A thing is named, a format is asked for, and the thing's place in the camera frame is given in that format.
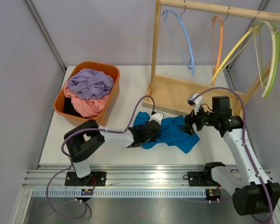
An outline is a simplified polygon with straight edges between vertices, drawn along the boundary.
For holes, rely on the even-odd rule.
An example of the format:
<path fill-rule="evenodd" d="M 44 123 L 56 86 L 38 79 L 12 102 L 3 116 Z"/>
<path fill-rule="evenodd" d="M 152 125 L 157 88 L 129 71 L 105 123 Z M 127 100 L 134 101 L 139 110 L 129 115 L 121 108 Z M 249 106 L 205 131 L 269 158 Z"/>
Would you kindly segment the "cream yellow hanger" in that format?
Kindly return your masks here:
<path fill-rule="evenodd" d="M 229 53 L 226 55 L 226 57 L 220 61 L 220 65 L 218 68 L 218 71 L 215 72 L 215 76 L 211 79 L 211 85 L 214 86 L 217 76 L 219 73 L 231 63 L 231 61 L 242 51 L 242 48 L 244 48 L 250 41 L 247 42 L 247 44 L 244 44 L 244 46 L 239 50 L 238 53 L 235 53 L 237 49 L 239 49 L 240 45 L 244 43 L 244 41 L 252 34 L 254 37 L 260 30 L 260 23 L 256 23 L 256 25 L 253 25 L 250 27 L 245 34 L 238 40 L 238 42 L 233 46 L 233 48 L 229 51 Z"/>

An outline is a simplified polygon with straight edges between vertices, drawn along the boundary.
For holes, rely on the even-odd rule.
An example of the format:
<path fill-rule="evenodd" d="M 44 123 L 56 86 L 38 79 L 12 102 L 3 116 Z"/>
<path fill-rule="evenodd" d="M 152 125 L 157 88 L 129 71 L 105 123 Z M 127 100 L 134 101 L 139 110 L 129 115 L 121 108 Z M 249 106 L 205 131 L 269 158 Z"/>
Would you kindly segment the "lilac t shirt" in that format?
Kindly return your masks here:
<path fill-rule="evenodd" d="M 102 71 L 82 69 L 68 81 L 68 88 L 80 99 L 99 99 L 111 93 L 114 80 Z"/>

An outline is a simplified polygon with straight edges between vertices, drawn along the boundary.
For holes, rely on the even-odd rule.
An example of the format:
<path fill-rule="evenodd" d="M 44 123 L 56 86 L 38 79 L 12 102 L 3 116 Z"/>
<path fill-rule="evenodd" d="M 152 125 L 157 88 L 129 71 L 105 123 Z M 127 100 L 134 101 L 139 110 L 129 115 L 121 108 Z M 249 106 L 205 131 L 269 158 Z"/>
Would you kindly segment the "black t shirt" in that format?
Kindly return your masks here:
<path fill-rule="evenodd" d="M 72 116 L 75 116 L 75 117 L 84 118 L 73 107 L 73 104 L 71 102 L 71 98 L 67 98 L 67 97 L 64 98 L 63 113 L 68 114 L 68 115 L 72 115 Z"/>

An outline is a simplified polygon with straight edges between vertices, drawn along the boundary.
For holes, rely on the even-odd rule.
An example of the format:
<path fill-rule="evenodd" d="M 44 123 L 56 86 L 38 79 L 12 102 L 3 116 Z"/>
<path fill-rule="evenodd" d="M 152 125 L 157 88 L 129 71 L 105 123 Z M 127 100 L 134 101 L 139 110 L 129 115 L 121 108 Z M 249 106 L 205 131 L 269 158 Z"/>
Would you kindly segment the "light blue hanger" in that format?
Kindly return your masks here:
<path fill-rule="evenodd" d="M 161 16 L 165 23 L 165 26 L 181 56 L 186 68 L 190 71 L 193 77 L 196 72 L 195 57 L 193 46 L 190 40 L 190 35 L 182 20 L 182 16 L 186 11 L 186 1 L 183 0 L 183 11 L 178 14 L 173 9 L 165 9 Z"/>

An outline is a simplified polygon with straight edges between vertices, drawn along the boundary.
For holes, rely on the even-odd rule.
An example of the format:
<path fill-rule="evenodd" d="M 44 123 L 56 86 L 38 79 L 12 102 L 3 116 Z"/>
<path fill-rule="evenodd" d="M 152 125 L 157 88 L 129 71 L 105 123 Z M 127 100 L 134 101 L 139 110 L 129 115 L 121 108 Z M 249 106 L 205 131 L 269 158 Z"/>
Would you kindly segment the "orange brown hanger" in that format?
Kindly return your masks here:
<path fill-rule="evenodd" d="M 230 6 L 228 6 L 228 11 L 226 14 L 225 19 L 223 20 L 220 15 L 215 15 L 212 18 L 212 76 L 215 76 L 215 72 L 218 71 L 220 61 L 221 61 L 221 56 L 222 56 L 222 51 L 223 51 L 223 40 L 224 40 L 224 22 L 229 16 L 230 13 Z M 219 41 L 218 41 L 218 51 L 217 51 L 217 60 L 215 63 L 215 33 L 214 33 L 214 26 L 216 24 L 216 21 L 219 21 Z"/>

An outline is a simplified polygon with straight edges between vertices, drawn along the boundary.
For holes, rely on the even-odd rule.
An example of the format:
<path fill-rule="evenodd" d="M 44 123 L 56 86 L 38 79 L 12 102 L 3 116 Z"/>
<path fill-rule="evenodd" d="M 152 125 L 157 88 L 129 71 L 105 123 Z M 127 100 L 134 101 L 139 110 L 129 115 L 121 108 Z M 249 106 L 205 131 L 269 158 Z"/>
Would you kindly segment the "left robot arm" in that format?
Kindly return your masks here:
<path fill-rule="evenodd" d="M 91 171 L 88 159 L 101 146 L 141 147 L 160 136 L 161 122 L 150 120 L 125 130 L 108 130 L 90 119 L 64 135 L 61 150 L 70 159 L 73 171 L 68 171 L 65 186 L 95 186 L 101 172 Z"/>

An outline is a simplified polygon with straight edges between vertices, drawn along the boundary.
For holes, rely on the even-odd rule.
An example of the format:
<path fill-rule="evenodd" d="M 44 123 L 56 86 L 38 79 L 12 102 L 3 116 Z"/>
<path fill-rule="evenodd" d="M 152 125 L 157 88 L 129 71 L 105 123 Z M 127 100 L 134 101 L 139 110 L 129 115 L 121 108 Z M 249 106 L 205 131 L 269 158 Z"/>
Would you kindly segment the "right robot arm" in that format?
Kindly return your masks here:
<path fill-rule="evenodd" d="M 245 122 L 240 116 L 233 116 L 230 99 L 227 96 L 212 98 L 212 111 L 202 106 L 202 96 L 194 94 L 188 99 L 194 106 L 185 116 L 181 130 L 194 135 L 204 126 L 214 127 L 231 150 L 239 171 L 239 177 L 232 174 L 221 162 L 205 165 L 203 181 L 208 185 L 218 183 L 232 197 L 236 212 L 241 215 L 272 214 L 280 198 L 280 184 L 274 183 L 262 169 L 247 137 Z"/>

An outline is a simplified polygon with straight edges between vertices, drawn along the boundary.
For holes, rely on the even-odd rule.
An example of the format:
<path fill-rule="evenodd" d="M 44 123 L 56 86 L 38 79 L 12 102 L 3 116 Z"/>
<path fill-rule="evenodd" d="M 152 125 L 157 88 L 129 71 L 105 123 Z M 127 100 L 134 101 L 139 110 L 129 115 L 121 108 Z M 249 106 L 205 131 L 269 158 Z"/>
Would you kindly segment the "blue t shirt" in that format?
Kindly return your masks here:
<path fill-rule="evenodd" d="M 167 146 L 176 146 L 184 153 L 188 153 L 198 143 L 200 138 L 197 134 L 193 136 L 180 130 L 185 124 L 183 116 L 164 118 L 161 123 L 160 136 L 156 142 L 143 143 L 140 136 L 140 127 L 150 120 L 148 113 L 139 112 L 134 120 L 133 126 L 128 130 L 133 134 L 133 147 L 151 149 L 157 144 L 165 143 Z"/>

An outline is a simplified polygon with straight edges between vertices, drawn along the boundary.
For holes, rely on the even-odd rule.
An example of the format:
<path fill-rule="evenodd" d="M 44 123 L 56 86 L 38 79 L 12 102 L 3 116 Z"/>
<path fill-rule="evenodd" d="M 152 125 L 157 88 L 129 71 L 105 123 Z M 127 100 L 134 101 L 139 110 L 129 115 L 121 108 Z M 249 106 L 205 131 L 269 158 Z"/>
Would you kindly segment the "pink t shirt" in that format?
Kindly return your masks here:
<path fill-rule="evenodd" d="M 104 95 L 102 98 L 89 100 L 80 99 L 74 92 L 68 87 L 68 81 L 63 87 L 65 99 L 70 101 L 70 105 L 73 106 L 74 110 L 84 118 L 94 118 L 98 116 L 104 109 L 107 100 L 110 95 Z"/>

